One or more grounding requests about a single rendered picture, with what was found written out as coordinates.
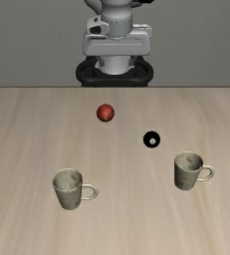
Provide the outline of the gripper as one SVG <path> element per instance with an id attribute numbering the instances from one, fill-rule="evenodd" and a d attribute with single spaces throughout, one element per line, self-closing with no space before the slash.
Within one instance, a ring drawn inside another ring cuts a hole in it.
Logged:
<path id="1" fill-rule="evenodd" d="M 87 22 L 83 52 L 96 56 L 97 69 L 104 66 L 101 56 L 130 56 L 128 66 L 133 68 L 136 56 L 149 54 L 151 35 L 152 28 L 147 24 L 112 24 L 96 16 Z"/>

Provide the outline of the black ball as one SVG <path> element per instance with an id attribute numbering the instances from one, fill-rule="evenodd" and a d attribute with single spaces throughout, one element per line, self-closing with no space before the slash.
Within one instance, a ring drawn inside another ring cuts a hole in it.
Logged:
<path id="1" fill-rule="evenodd" d="M 160 136 L 156 131 L 150 130 L 144 134 L 143 143 L 148 148 L 155 148 L 160 144 Z"/>

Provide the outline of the beige mug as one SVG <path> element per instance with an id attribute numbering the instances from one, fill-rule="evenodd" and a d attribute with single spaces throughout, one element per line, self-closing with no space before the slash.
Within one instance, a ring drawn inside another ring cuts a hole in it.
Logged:
<path id="1" fill-rule="evenodd" d="M 92 200 L 99 194 L 95 186 L 84 183 L 82 174 L 72 168 L 58 171 L 53 177 L 52 185 L 61 206 L 66 210 L 77 209 L 82 200 Z M 92 195 L 82 197 L 84 188 L 89 188 L 93 192 Z"/>
<path id="2" fill-rule="evenodd" d="M 206 169 L 208 175 L 200 178 L 200 172 Z M 211 179 L 215 170 L 203 163 L 202 157 L 193 151 L 182 151 L 174 158 L 174 184 L 183 191 L 192 189 L 197 181 L 204 182 Z"/>

